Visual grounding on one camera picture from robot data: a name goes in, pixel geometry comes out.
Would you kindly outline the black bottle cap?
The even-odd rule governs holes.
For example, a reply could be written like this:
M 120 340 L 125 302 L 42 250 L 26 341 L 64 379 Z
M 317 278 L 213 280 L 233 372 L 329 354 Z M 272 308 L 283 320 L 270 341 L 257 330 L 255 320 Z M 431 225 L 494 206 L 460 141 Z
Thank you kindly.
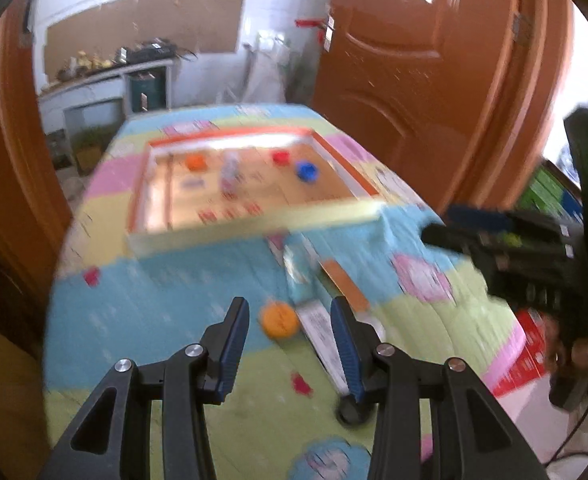
M 341 396 L 334 411 L 336 420 L 346 428 L 364 426 L 373 413 L 373 404 L 359 403 L 351 394 Z

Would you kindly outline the blue bottle cap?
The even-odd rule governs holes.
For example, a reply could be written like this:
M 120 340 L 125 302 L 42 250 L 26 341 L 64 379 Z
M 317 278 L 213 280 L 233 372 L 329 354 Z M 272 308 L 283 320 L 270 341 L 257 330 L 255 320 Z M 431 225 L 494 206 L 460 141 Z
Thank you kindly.
M 300 160 L 296 162 L 295 173 L 302 182 L 314 183 L 319 177 L 319 168 L 309 160 Z

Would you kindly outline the white bottle cap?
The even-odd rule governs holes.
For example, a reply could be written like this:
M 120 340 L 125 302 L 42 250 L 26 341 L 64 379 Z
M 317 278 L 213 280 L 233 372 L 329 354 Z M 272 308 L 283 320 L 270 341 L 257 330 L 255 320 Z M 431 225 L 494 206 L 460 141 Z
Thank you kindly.
M 369 312 L 366 312 L 360 318 L 360 321 L 370 325 L 374 329 L 376 336 L 378 336 L 380 341 L 386 341 L 385 328 L 383 324 L 375 316 L 371 315 Z

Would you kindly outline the green printed carton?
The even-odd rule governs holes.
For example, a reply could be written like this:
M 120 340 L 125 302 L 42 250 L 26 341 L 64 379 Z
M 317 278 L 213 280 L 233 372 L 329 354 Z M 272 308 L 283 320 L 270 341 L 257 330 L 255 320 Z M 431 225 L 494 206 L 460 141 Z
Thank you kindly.
M 516 208 L 583 222 L 579 187 L 548 159 L 533 172 Z

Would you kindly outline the large orange bottle cap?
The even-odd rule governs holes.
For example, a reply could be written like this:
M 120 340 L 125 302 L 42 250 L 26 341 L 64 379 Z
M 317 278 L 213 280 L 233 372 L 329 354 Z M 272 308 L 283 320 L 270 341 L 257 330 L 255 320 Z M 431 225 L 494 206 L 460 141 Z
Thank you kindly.
M 300 321 L 293 307 L 285 302 L 273 301 L 260 310 L 262 331 L 273 340 L 288 339 L 300 331 Z

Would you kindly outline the colourful cartoon quilt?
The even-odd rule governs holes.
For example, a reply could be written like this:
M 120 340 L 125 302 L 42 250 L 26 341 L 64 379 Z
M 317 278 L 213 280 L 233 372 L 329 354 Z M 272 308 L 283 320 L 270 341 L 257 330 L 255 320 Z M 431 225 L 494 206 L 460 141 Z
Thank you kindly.
M 306 240 L 320 259 L 337 261 L 355 282 L 386 339 L 424 361 L 460 356 L 488 387 L 510 370 L 525 344 L 518 319 L 504 302 L 488 297 L 469 260 L 421 243 L 434 211 L 366 142 L 303 105 L 186 107 L 125 122 L 75 214 L 44 344 L 52 438 L 117 360 L 168 358 L 219 322 L 236 296 L 246 298 L 253 314 L 268 302 L 288 300 L 278 240 L 235 240 L 137 260 L 128 255 L 125 238 L 146 144 L 180 129 L 266 125 L 316 130 L 385 197 L 375 222 L 311 231 Z M 342 426 L 336 401 L 303 335 L 273 341 L 252 318 L 232 393 L 207 411 L 218 476 L 364 478 L 373 428 Z

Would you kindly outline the red carton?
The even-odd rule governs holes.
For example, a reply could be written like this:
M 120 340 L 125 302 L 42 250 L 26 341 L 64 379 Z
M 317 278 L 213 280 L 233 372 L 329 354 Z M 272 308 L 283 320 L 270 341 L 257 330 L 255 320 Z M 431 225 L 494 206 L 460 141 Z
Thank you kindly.
M 544 322 L 534 310 L 519 310 L 516 318 L 524 333 L 524 344 L 518 357 L 492 389 L 497 398 L 506 396 L 544 376 Z

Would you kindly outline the white Hello Kitty box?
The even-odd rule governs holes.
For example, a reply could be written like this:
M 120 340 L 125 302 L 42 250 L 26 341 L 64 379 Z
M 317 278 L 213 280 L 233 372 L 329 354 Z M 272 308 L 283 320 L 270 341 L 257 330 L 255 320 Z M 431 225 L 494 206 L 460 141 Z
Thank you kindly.
M 347 396 L 349 388 L 338 355 L 329 311 L 320 301 L 311 301 L 296 307 L 295 312 L 337 394 Z

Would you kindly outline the copper gold rectangular box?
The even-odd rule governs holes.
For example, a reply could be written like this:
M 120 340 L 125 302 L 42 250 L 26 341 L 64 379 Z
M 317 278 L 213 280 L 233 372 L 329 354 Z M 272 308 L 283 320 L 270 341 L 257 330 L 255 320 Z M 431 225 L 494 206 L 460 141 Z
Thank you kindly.
M 370 309 L 370 302 L 364 293 L 336 260 L 323 260 L 320 268 L 338 294 L 346 298 L 352 310 L 364 312 Z

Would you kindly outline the brown wooden door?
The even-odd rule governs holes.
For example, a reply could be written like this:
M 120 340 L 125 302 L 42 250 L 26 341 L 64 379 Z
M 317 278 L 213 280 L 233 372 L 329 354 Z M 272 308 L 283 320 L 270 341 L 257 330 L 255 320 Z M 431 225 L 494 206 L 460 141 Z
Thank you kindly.
M 312 106 L 445 209 L 496 107 L 517 3 L 331 0 Z

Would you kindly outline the shallow gold orange box lid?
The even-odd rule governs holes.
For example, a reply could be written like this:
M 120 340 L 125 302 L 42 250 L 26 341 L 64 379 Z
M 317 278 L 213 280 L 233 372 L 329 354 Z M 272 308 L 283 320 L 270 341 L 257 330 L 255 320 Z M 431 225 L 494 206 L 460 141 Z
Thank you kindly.
M 274 150 L 291 163 L 276 166 Z M 220 192 L 225 152 L 239 154 L 236 197 Z M 207 157 L 208 168 L 191 172 L 187 154 Z M 296 162 L 319 168 L 302 182 Z M 314 129 L 240 127 L 210 129 L 151 141 L 144 151 L 126 224 L 137 258 L 225 240 L 362 223 L 378 218 L 385 200 L 376 187 Z

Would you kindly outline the red bottle cap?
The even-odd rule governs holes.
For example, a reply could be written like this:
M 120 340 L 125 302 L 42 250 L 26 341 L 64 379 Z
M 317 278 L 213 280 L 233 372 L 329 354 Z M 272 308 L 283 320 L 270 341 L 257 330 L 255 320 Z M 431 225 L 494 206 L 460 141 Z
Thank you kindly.
M 291 153 L 288 150 L 274 150 L 271 152 L 271 160 L 276 166 L 288 166 L 291 163 Z

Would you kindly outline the white plastic sack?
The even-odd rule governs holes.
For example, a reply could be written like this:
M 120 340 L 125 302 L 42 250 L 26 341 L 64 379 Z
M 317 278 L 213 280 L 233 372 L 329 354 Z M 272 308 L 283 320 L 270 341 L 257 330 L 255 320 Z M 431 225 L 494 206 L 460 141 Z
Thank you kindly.
M 217 104 L 280 104 L 286 102 L 291 43 L 283 32 L 260 30 L 252 44 L 243 45 L 242 77 L 217 94 Z

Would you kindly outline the dark green air fryer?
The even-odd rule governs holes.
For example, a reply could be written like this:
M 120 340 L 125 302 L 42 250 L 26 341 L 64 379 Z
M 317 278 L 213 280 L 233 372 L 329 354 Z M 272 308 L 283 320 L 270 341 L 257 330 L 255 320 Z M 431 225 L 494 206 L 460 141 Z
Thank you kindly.
M 128 77 L 131 110 L 134 113 L 146 113 L 164 110 L 166 107 L 165 71 L 148 70 L 133 73 Z

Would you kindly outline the white kitchen counter cabinet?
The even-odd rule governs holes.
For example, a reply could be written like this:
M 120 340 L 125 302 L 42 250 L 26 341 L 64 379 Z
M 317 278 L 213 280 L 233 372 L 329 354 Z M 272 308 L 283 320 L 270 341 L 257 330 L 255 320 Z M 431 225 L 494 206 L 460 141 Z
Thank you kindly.
M 137 73 L 165 74 L 166 110 L 174 107 L 172 82 L 179 70 L 178 58 L 165 58 L 134 65 L 125 65 L 87 78 L 60 84 L 58 88 L 41 93 L 37 98 L 42 130 L 52 133 L 65 128 L 65 113 L 73 108 L 105 101 L 121 100 L 126 118 L 134 115 L 130 102 L 130 76 Z

